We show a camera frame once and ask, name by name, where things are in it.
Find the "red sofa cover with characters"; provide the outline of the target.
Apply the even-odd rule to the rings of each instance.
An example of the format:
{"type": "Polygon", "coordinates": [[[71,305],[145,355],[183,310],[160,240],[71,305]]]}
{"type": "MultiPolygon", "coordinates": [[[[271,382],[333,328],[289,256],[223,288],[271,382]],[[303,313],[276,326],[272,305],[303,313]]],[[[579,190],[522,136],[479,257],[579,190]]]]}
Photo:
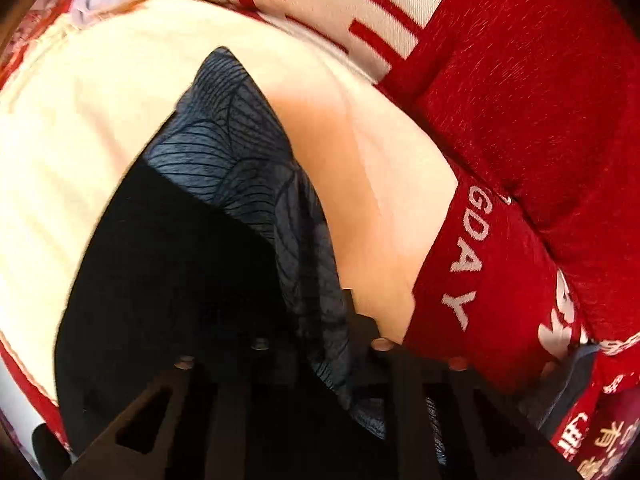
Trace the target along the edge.
{"type": "Polygon", "coordinates": [[[398,113],[457,187],[401,347],[562,419],[639,388],[639,0],[1,0],[1,357],[77,462],[54,352],[96,226],[213,50],[274,110],[398,113]]]}

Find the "black pants with patterned waistband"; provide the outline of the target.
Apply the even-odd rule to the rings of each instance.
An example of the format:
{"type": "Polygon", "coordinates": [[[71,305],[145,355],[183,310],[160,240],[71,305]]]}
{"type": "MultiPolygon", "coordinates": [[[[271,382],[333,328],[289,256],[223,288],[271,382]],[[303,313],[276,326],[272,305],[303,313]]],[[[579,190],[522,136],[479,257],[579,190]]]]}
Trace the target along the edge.
{"type": "Polygon", "coordinates": [[[391,476],[352,406],[345,292],[400,346],[457,180],[357,98],[274,110],[225,48],[134,161],[81,261],[54,368],[77,459],[166,370],[246,385],[244,479],[391,476]]]}

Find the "red cushion with gold characters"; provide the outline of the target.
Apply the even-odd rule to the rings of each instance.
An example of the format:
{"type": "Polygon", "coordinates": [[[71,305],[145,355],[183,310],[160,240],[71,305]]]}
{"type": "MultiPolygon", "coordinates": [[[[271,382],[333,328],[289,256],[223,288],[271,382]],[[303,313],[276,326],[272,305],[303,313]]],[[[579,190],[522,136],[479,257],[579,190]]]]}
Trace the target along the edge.
{"type": "Polygon", "coordinates": [[[612,479],[639,434],[639,388],[589,389],[562,419],[551,443],[583,479],[612,479]]]}

